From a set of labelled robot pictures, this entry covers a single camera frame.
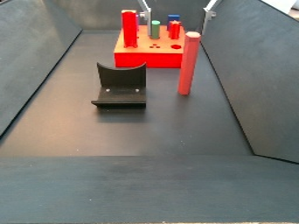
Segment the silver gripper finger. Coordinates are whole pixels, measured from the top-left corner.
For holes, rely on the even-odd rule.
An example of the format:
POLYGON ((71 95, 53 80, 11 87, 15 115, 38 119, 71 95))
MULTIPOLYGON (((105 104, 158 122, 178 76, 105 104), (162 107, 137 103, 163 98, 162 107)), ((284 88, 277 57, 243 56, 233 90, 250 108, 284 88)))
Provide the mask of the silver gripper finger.
POLYGON ((153 9, 149 7, 146 0, 138 0, 142 7, 142 12, 139 13, 141 17, 145 19, 147 24, 147 35, 153 35, 153 9))
POLYGON ((210 0, 207 6, 203 8, 205 11, 205 19, 202 25, 202 32, 206 32, 209 22, 217 17, 215 9, 221 4, 221 0, 210 0))

